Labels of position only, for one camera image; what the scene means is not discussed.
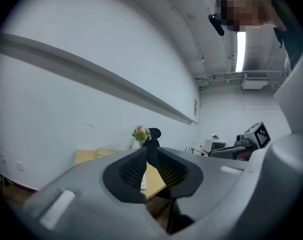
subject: white wall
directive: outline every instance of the white wall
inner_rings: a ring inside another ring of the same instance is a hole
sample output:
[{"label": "white wall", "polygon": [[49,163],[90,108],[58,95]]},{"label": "white wall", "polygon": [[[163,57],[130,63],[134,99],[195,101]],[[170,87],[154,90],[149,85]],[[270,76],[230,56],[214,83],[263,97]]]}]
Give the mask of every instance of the white wall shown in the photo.
[{"label": "white wall", "polygon": [[[180,54],[128,0],[24,0],[2,32],[82,57],[199,121],[193,114],[200,94]],[[102,91],[105,83],[99,79],[75,72],[77,81],[51,71],[65,66],[46,62],[50,56],[37,57],[28,49],[22,53],[48,67],[20,53],[0,53],[0,172],[14,182],[41,188],[75,164],[78,149],[129,149],[138,124],[159,128],[163,147],[185,150],[195,142],[197,124],[155,112],[162,110],[155,104],[152,109],[137,105],[145,102],[139,94],[131,94],[139,102],[123,100]]]},{"label": "white wall", "polygon": [[129,0],[22,0],[1,32],[99,65],[196,121],[199,90],[185,62],[159,25]]},{"label": "white wall", "polygon": [[273,90],[242,90],[240,86],[210,88],[200,92],[200,124],[196,147],[215,133],[233,146],[238,134],[263,121],[271,140],[290,134]]}]

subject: white machine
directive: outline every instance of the white machine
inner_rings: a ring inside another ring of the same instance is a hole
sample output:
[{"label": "white machine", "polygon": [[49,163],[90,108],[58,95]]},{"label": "white machine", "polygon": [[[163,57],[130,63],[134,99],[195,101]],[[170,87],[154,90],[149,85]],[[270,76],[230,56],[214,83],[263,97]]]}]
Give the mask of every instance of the white machine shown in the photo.
[{"label": "white machine", "polygon": [[205,145],[203,146],[203,149],[209,153],[213,150],[218,150],[225,148],[227,146],[226,140],[220,140],[220,139],[212,139],[212,138],[206,138],[205,139]]},{"label": "white machine", "polygon": [[252,125],[247,131],[243,133],[243,137],[244,139],[248,138],[252,142],[256,143],[257,148],[259,149],[265,148],[271,141],[271,138],[263,122]]}]

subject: wall outlet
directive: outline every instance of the wall outlet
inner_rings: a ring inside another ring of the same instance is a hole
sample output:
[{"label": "wall outlet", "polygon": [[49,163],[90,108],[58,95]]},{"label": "wall outlet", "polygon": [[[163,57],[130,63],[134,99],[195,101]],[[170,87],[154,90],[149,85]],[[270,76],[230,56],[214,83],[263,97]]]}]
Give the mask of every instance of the wall outlet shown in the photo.
[{"label": "wall outlet", "polygon": [[1,160],[4,162],[4,163],[7,163],[7,160],[6,160],[6,157],[3,153],[0,153],[0,157],[1,157]]},{"label": "wall outlet", "polygon": [[17,169],[18,170],[20,170],[20,171],[24,171],[24,167],[23,167],[23,165],[22,165],[22,163],[21,162],[19,162],[19,161],[16,161],[16,166],[17,166]]}]

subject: floor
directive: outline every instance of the floor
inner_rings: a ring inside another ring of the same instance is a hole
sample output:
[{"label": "floor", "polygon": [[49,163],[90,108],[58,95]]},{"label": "floor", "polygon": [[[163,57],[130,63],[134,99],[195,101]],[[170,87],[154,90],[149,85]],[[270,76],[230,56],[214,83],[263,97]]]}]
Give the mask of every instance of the floor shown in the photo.
[{"label": "floor", "polygon": [[[4,199],[16,208],[22,208],[25,201],[33,195],[33,193],[20,189],[12,184],[5,186],[5,188],[3,184],[0,184],[0,191]],[[146,208],[157,223],[166,230],[170,211],[169,200],[153,196],[147,200]]]}]

